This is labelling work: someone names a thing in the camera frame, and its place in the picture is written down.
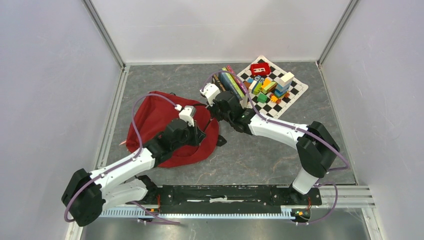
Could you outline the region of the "black book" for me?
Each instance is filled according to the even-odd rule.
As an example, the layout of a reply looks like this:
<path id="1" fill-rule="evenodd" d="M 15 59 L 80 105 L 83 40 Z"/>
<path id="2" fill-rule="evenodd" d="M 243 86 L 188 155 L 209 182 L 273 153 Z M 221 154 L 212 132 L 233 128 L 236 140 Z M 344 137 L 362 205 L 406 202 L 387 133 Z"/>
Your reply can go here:
<path id="1" fill-rule="evenodd" d="M 212 76 L 212 83 L 215 84 L 221 92 L 226 91 L 224 85 L 221 83 L 219 77 L 216 74 Z"/>

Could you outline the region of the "red backpack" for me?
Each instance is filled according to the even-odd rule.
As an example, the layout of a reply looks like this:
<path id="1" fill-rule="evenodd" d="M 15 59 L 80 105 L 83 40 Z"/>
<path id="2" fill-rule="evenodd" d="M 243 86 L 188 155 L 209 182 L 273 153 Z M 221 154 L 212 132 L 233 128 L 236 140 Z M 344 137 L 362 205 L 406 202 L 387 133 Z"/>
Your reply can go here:
<path id="1" fill-rule="evenodd" d="M 143 99 L 140 107 L 135 113 L 134 123 L 128 129 L 126 148 L 131 154 L 136 154 L 140 145 L 144 148 L 147 142 L 157 134 L 164 131 L 166 126 L 174 119 L 178 119 L 176 105 L 194 106 L 196 109 L 194 120 L 199 128 L 206 133 L 206 138 L 200 146 L 185 145 L 172 153 L 170 159 L 160 163 L 160 168 L 176 168 L 191 165 L 207 159 L 220 144 L 220 125 L 211 116 L 204 103 L 197 100 L 187 99 L 161 91 L 151 91 L 150 95 Z"/>

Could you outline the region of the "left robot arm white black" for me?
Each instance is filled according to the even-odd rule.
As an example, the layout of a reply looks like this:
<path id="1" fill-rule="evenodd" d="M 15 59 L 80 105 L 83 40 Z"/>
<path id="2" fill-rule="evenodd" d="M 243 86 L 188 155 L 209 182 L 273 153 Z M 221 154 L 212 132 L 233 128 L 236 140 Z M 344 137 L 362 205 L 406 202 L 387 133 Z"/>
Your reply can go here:
<path id="1" fill-rule="evenodd" d="M 182 147 L 200 146 L 206 136 L 197 123 L 189 125 L 176 118 L 135 152 L 115 163 L 91 172 L 83 168 L 75 171 L 61 197 L 64 220 L 84 227 L 117 205 L 139 200 L 153 203 L 157 198 L 154 187 L 139 179 L 125 181 L 168 161 Z"/>

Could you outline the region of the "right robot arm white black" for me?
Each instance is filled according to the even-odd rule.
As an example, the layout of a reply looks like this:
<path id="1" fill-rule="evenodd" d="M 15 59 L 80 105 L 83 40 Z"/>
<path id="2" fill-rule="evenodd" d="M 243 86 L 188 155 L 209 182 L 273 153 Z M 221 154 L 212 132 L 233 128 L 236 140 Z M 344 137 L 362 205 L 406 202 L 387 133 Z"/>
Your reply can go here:
<path id="1" fill-rule="evenodd" d="M 237 132 L 269 138 L 297 150 L 301 170 L 288 191 L 295 204 L 309 198 L 310 189 L 330 170 L 339 153 L 338 145 L 320 122 L 307 125 L 265 117 L 254 107 L 242 107 L 230 91 L 204 89 L 201 94 L 207 99 L 211 114 Z"/>

